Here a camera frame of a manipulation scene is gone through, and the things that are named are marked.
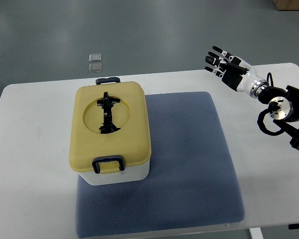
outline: black handle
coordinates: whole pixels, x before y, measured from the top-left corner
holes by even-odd
[[[95,81],[95,84],[100,85],[100,84],[111,83],[111,82],[119,83],[121,82],[121,80],[118,77],[100,78]]]

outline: gray floor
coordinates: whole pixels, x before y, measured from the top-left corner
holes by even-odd
[[[15,83],[203,69],[213,45],[252,65],[299,65],[299,11],[270,0],[0,0],[0,95]],[[103,71],[89,73],[97,52]],[[262,230],[265,239],[299,239],[288,226]]]

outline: cardboard box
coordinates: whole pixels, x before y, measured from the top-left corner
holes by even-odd
[[[279,11],[299,10],[299,0],[273,0]]]

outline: robot finger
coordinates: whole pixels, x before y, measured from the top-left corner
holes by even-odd
[[[213,49],[217,52],[219,52],[220,54],[222,54],[224,57],[226,57],[227,59],[229,59],[230,61],[234,58],[234,56],[232,54],[230,54],[229,52],[227,51],[224,51],[222,49],[220,49],[219,47],[217,46],[213,46]]]
[[[223,73],[223,72],[221,72],[221,71],[217,71],[216,69],[212,69],[212,68],[210,68],[210,67],[208,67],[208,66],[205,66],[205,70],[207,70],[207,71],[213,73],[214,75],[218,76],[219,78],[223,78],[223,76],[224,76],[224,73]]]
[[[214,67],[218,67],[220,64],[220,60],[211,56],[206,56],[205,57],[205,61],[206,63],[214,66]]]
[[[222,57],[216,55],[215,53],[213,53],[211,51],[208,52],[208,55],[210,55],[211,57],[214,57],[214,58],[216,58],[216,59],[218,59],[220,61],[224,60]]]

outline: box handle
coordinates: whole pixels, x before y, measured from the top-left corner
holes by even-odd
[[[118,77],[100,78],[95,81],[95,84],[100,85],[100,84],[111,83],[111,82],[119,83],[121,82],[121,80]]]
[[[123,157],[120,156],[120,155],[113,155],[113,156],[97,157],[97,158],[93,159],[92,160],[92,167],[94,169],[94,172],[96,174],[101,173],[99,163],[103,163],[103,162],[106,163],[106,162],[112,162],[112,161],[118,161],[119,166],[120,166],[120,170],[121,171],[125,170]]]

